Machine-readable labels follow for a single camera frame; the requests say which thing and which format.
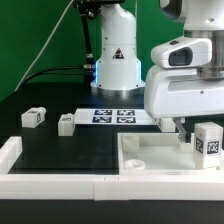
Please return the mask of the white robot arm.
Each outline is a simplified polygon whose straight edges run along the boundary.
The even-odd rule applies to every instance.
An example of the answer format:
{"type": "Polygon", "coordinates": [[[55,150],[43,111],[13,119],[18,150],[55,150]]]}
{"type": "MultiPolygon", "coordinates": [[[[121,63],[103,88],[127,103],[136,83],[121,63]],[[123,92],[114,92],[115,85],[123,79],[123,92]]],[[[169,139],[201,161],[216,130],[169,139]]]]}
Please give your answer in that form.
{"type": "Polygon", "coordinates": [[[159,0],[159,8],[184,24],[183,35],[151,51],[154,66],[141,79],[136,18],[121,7],[125,0],[74,0],[82,22],[101,17],[102,53],[92,66],[94,92],[126,96],[142,89],[144,108],[158,125],[174,122],[180,140],[190,135],[186,117],[224,113],[224,0],[159,0]]]}

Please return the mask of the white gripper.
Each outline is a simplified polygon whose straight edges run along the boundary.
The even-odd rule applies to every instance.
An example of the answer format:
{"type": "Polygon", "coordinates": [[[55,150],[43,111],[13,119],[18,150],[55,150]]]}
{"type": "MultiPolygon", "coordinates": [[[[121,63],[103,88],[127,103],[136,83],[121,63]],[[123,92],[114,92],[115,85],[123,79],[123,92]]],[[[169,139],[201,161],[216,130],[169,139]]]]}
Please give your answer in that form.
{"type": "Polygon", "coordinates": [[[174,118],[181,143],[190,143],[180,118],[224,113],[224,80],[204,80],[196,69],[161,69],[153,66],[147,74],[144,108],[154,118],[174,118]]]}

